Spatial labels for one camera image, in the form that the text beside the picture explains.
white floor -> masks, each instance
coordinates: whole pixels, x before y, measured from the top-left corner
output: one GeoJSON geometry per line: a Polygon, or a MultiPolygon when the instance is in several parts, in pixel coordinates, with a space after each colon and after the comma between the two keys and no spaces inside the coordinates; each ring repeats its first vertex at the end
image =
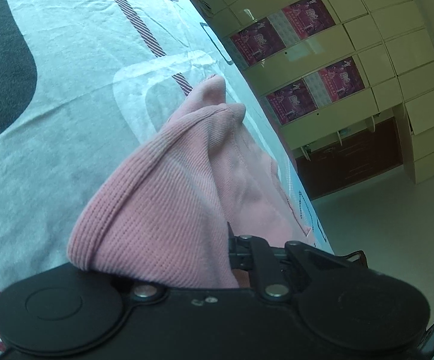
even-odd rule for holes
{"type": "Polygon", "coordinates": [[[434,321],[434,177],[414,185],[399,167],[312,203],[336,254],[363,250],[369,267],[416,286],[434,321]]]}

silver screw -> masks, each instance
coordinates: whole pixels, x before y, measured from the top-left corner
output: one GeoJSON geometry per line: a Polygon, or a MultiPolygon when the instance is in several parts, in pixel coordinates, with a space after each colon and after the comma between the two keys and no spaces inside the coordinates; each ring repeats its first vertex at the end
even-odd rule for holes
{"type": "Polygon", "coordinates": [[[288,288],[282,284],[271,284],[266,287],[266,294],[280,298],[281,296],[288,294],[288,288]]]}
{"type": "Polygon", "coordinates": [[[150,284],[143,284],[134,288],[134,295],[139,298],[150,298],[157,293],[157,288],[150,284]]]}
{"type": "Polygon", "coordinates": [[[193,304],[194,306],[203,306],[204,305],[204,301],[203,300],[199,300],[199,299],[192,299],[191,300],[191,304],[193,304]]]}

pink knit fabric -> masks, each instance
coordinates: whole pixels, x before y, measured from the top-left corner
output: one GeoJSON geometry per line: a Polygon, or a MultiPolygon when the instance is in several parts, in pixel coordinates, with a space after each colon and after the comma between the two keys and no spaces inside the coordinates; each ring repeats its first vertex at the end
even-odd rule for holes
{"type": "Polygon", "coordinates": [[[227,222],[272,246],[312,243],[244,116],[243,104],[225,103],[223,78],[199,84],[92,198],[69,240],[70,261],[168,286],[226,288],[238,286],[227,222]]]}

cabinet door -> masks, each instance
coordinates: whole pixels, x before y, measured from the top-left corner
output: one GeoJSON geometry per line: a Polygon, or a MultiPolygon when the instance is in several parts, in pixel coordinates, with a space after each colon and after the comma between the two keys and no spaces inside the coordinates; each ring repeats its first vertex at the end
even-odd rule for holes
{"type": "Polygon", "coordinates": [[[402,94],[396,78],[378,84],[372,90],[380,112],[402,102],[402,94]]]}
{"type": "Polygon", "coordinates": [[[380,9],[372,16],[384,39],[424,25],[424,19],[413,1],[380,9]]]}
{"type": "Polygon", "coordinates": [[[405,73],[398,78],[405,101],[434,89],[434,62],[405,73]]]}
{"type": "Polygon", "coordinates": [[[415,161],[415,182],[420,183],[434,176],[434,152],[415,161]]]}
{"type": "Polygon", "coordinates": [[[419,135],[412,135],[414,160],[425,157],[434,152],[434,127],[419,135]]]}
{"type": "Polygon", "coordinates": [[[281,128],[291,150],[312,143],[378,113],[370,88],[300,117],[281,128]]]}
{"type": "Polygon", "coordinates": [[[395,76],[389,57],[383,45],[358,54],[370,85],[391,79],[395,76]]]}
{"type": "Polygon", "coordinates": [[[265,95],[353,50],[346,31],[338,25],[258,62],[243,74],[259,95],[265,95]]]}
{"type": "Polygon", "coordinates": [[[215,15],[217,12],[227,8],[226,3],[223,0],[203,0],[209,7],[212,13],[215,15]]]}
{"type": "Polygon", "coordinates": [[[365,15],[367,10],[362,0],[329,0],[341,21],[365,15]]]}
{"type": "Polygon", "coordinates": [[[434,61],[434,50],[427,30],[412,32],[386,43],[398,75],[434,61]]]}
{"type": "Polygon", "coordinates": [[[434,91],[417,97],[405,105],[415,135],[434,127],[434,91]]]}
{"type": "Polygon", "coordinates": [[[402,164],[394,118],[297,158],[299,177],[310,199],[341,190],[402,164]]]}
{"type": "Polygon", "coordinates": [[[356,50],[361,50],[382,41],[371,15],[359,17],[343,26],[347,30],[356,50]]]}
{"type": "Polygon", "coordinates": [[[239,21],[228,8],[221,10],[211,19],[207,19],[207,21],[212,27],[212,30],[214,30],[220,38],[225,38],[240,28],[239,21]]]}

patterned sheet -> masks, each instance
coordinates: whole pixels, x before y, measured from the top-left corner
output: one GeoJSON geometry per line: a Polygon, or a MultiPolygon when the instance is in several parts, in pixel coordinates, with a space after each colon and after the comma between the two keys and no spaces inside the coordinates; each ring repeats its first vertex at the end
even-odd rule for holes
{"type": "Polygon", "coordinates": [[[331,252],[262,108],[189,0],[0,0],[0,290],[66,262],[87,201],[214,73],[331,252]]]}

